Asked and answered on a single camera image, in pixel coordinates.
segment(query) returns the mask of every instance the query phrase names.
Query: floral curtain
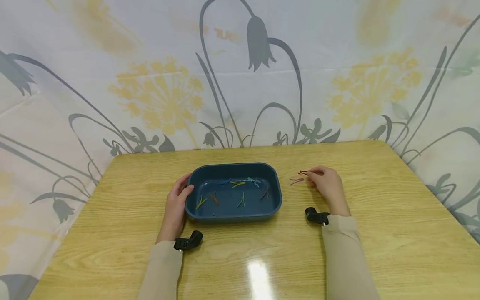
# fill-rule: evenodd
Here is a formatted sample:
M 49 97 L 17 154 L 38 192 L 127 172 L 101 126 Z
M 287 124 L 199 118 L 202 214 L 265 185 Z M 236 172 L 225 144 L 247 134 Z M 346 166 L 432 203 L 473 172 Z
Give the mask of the floral curtain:
M 388 143 L 480 242 L 480 2 L 0 4 L 0 298 L 117 155 Z

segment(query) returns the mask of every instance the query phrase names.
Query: black wrist sensor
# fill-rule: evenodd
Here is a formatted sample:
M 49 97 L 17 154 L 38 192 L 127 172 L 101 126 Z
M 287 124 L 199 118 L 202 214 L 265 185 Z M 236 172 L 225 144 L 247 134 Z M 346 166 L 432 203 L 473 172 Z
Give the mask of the black wrist sensor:
M 322 224 L 323 226 L 328 225 L 328 215 L 329 213 L 327 212 L 317 213 L 315 207 L 308 207 L 305 209 L 305 216 L 307 217 L 307 220 L 312 223 Z
M 198 247 L 202 242 L 204 235 L 198 230 L 194 230 L 189 239 L 177 238 L 175 239 L 175 244 L 173 248 L 176 250 L 186 251 Z

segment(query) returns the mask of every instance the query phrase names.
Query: beige sleeve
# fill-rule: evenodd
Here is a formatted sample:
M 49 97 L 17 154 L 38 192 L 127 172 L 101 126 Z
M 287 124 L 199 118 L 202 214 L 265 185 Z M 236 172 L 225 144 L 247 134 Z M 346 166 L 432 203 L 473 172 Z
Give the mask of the beige sleeve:
M 177 281 L 183 253 L 172 241 L 161 241 L 152 247 L 147 272 L 137 300 L 177 300 Z
M 326 252 L 327 300 L 380 299 L 351 216 L 328 216 L 322 227 Z

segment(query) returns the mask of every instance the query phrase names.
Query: wooden table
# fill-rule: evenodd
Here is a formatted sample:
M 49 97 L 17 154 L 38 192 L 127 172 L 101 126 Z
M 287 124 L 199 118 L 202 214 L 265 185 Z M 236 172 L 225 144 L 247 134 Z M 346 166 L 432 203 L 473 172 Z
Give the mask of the wooden table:
M 31 300 L 134 300 L 165 198 L 182 174 L 206 164 L 262 161 L 275 168 L 283 204 L 268 222 L 205 226 L 186 252 L 179 299 L 325 299 L 320 227 L 326 210 L 298 170 L 317 164 L 342 176 L 382 299 L 479 299 L 480 247 L 379 141 L 201 150 L 116 157 L 34 290 Z

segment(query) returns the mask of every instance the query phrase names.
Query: gray bellflower print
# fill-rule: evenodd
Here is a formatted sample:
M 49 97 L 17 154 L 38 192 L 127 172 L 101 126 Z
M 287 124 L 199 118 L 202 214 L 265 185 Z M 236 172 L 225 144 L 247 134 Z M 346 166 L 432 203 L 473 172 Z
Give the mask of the gray bellflower print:
M 276 60 L 273 58 L 272 51 L 270 50 L 270 44 L 268 43 L 267 29 L 263 20 L 257 16 L 253 16 L 247 25 L 247 43 L 248 53 L 250 55 L 250 66 L 253 66 L 255 72 L 260 64 L 263 63 L 268 66 L 268 60 L 273 62 Z

